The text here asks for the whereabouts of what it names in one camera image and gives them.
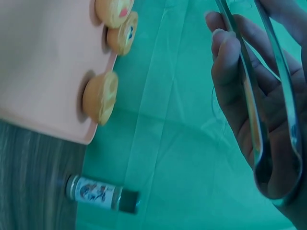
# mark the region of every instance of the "teal fabric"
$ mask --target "teal fabric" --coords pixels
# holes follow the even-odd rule
[[[260,24],[252,0],[229,6]],[[215,1],[135,0],[134,10],[132,50],[114,67],[116,108],[88,146],[83,174],[139,190],[140,211],[132,216],[79,204],[77,229],[292,229],[257,191],[214,93],[212,99],[211,33],[203,13],[217,10]],[[299,46],[274,26],[281,44],[300,58]]]

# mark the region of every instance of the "finger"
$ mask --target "finger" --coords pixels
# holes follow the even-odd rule
[[[218,103],[237,137],[248,118],[247,106],[238,74],[240,43],[233,32],[224,32],[218,55],[212,67],[212,78]]]
[[[269,15],[281,23],[291,36],[302,45],[307,36],[307,13],[296,0],[260,0]]]
[[[213,45],[212,45],[212,54],[213,59],[218,55],[220,45],[222,41],[224,40],[227,32],[225,32],[223,29],[216,29],[213,32]],[[260,89],[263,92],[263,95],[268,95],[271,91],[273,91],[280,82],[275,78],[275,76],[262,65],[260,60],[257,58],[257,56],[254,54],[254,52],[247,46],[248,54],[250,56],[250,60],[252,63],[252,66],[255,70],[256,78],[258,81],[258,85]]]
[[[217,12],[211,11],[211,12],[205,13],[205,20],[211,32],[215,31],[216,29],[226,30],[224,21],[221,15]]]
[[[273,53],[273,49],[267,33],[263,31],[257,24],[241,15],[234,15],[234,17],[243,38],[257,50],[269,68],[275,74],[279,75],[275,55]],[[283,53],[288,63],[291,75],[302,68],[302,65],[288,52],[284,50]]]

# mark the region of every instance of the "fingernail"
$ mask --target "fingernail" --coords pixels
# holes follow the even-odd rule
[[[222,32],[222,31],[225,31],[225,30],[220,29],[220,28],[217,28],[216,30],[214,30],[214,31],[212,32],[212,43],[213,43],[213,38],[214,38],[214,36],[215,36],[217,33]]]
[[[204,14],[203,14],[203,16],[206,18],[207,17],[207,15],[209,14],[209,13],[211,13],[212,11],[206,11]]]
[[[236,37],[235,32],[233,32],[233,31],[228,32],[228,33],[226,34],[226,36],[225,36],[225,38],[224,38],[222,44],[225,44],[225,43],[226,43],[230,38],[232,38],[232,37]]]

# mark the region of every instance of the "small glass vial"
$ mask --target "small glass vial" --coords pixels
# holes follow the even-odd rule
[[[140,203],[139,192],[78,175],[69,177],[66,184],[66,196],[77,202],[132,214],[138,212]]]

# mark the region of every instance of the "hand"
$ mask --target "hand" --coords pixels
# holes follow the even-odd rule
[[[295,0],[260,0],[270,16],[282,23],[290,35],[302,47],[302,64],[284,51],[291,73],[292,84],[297,100],[303,144],[307,144],[307,14]],[[263,57],[269,68],[278,75],[274,54],[266,33],[250,20],[235,15],[239,30],[251,46]],[[238,73],[240,42],[233,32],[227,32],[219,13],[206,15],[206,22],[213,32],[212,53],[214,64],[212,78],[218,103],[237,139],[240,149],[248,164],[254,165],[251,131],[248,119],[246,100]],[[267,194],[270,197],[284,195],[293,185],[295,172],[289,168],[289,157],[292,148],[288,134],[288,124],[284,106],[283,91],[280,81],[266,69],[256,55],[248,48],[263,96],[263,103],[273,160],[273,172]],[[303,180],[302,190],[297,199],[288,206],[279,208],[298,229],[307,229],[307,175]]]

